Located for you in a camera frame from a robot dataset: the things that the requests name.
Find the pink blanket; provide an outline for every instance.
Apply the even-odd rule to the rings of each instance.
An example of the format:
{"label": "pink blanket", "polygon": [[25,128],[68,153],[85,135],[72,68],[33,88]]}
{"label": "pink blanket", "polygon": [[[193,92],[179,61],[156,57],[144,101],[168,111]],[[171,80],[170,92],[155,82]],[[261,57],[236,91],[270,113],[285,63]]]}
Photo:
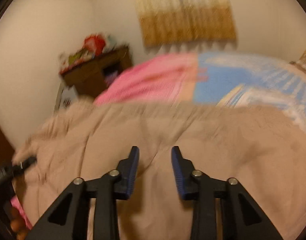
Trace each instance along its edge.
{"label": "pink blanket", "polygon": [[170,54],[156,57],[123,72],[99,95],[94,104],[130,100],[191,100],[197,79],[197,55]]}

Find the white wall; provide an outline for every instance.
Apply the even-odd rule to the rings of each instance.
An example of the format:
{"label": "white wall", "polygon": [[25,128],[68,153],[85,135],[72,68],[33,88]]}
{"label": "white wall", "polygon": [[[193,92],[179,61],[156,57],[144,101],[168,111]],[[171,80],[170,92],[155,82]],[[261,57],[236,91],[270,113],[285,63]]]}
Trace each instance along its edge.
{"label": "white wall", "polygon": [[237,25],[237,45],[225,42],[145,49],[133,0],[94,0],[96,22],[130,43],[135,63],[176,51],[237,50],[296,60],[306,49],[306,14],[296,0],[230,0]]}
{"label": "white wall", "polygon": [[95,31],[91,0],[14,0],[0,20],[0,125],[18,147],[53,113],[57,57]]}

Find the metal screw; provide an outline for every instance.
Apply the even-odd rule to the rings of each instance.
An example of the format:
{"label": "metal screw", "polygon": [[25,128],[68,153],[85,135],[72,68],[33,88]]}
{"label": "metal screw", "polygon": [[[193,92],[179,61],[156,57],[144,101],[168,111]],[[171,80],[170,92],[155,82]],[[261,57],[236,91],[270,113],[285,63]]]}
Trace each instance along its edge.
{"label": "metal screw", "polygon": [[199,171],[199,170],[194,170],[194,171],[192,171],[192,175],[193,175],[194,177],[199,177],[199,176],[202,175],[202,172]]}
{"label": "metal screw", "polygon": [[111,170],[109,174],[112,177],[116,177],[120,174],[120,172],[118,170]]}
{"label": "metal screw", "polygon": [[229,184],[236,185],[236,184],[238,184],[238,180],[235,179],[235,178],[229,178]]}
{"label": "metal screw", "polygon": [[73,182],[74,182],[75,185],[80,185],[80,184],[83,183],[83,181],[84,181],[84,180],[83,180],[82,178],[76,178],[76,179],[74,179]]}

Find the red object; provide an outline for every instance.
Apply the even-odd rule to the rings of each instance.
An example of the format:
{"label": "red object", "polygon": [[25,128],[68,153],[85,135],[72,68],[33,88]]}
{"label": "red object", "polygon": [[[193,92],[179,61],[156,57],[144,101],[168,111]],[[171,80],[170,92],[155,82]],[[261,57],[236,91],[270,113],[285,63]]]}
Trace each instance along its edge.
{"label": "red object", "polygon": [[84,40],[84,48],[95,53],[96,56],[100,55],[105,47],[105,40],[102,35],[91,35]]}

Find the beige blanket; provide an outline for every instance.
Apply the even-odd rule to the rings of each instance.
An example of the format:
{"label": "beige blanket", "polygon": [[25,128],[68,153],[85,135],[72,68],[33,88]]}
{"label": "beige blanket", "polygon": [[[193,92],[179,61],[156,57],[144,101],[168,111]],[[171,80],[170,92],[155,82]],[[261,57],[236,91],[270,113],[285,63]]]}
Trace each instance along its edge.
{"label": "beige blanket", "polygon": [[306,134],[279,110],[86,101],[48,120],[14,157],[37,154],[37,166],[16,185],[31,222],[75,177],[101,177],[133,145],[140,161],[134,194],[118,202],[122,240],[189,239],[192,207],[176,190],[174,145],[209,176],[236,177],[284,239],[294,240],[306,225]]}

